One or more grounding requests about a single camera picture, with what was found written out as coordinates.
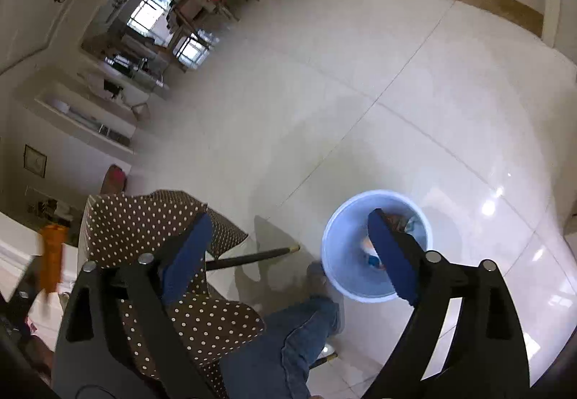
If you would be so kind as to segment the person's blue jeans leg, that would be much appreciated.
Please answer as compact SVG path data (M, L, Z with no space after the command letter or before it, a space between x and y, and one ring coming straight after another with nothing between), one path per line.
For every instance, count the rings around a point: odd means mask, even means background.
M219 362L231 398L311 398L310 367L339 328L339 306L310 297L265 317L261 336Z

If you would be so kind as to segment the light blue trash bucket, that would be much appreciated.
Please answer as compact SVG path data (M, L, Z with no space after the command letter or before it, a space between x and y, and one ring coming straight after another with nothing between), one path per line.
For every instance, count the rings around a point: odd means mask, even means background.
M401 228L416 239L422 250L433 248L430 221L404 195L372 190L343 203L324 229L322 264L334 287L345 297L361 303L381 303L397 297L384 266L370 262L378 254L368 246L368 222L370 213L377 209L398 216Z

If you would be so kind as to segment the dark red bench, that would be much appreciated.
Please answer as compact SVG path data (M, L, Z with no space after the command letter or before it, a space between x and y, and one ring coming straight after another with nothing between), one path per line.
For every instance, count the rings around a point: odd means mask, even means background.
M125 191L127 176L121 167L111 165L103 178L101 195L121 194Z

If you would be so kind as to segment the brown polka dot tablecloth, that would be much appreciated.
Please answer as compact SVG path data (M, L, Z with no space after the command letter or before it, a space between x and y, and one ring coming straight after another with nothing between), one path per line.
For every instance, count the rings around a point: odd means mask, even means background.
M183 191L157 190L89 197L80 253L103 269L135 262L146 253L172 260L159 269L160 299L194 365L216 397L228 395L220 362L264 332L250 306L209 290L206 257L218 258L246 233Z

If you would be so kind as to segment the black table leg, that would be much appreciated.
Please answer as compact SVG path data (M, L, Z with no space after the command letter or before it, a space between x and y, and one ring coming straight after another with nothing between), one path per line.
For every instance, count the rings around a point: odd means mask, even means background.
M246 255L240 255L237 257L234 256L228 258L219 258L215 260L207 260L206 271L212 272L227 268L249 265L264 260L270 260L276 257L283 257L284 255L290 253L297 253L298 251L300 251L300 245L294 245L288 247L280 247L279 249L275 250L260 251L260 253L250 253Z

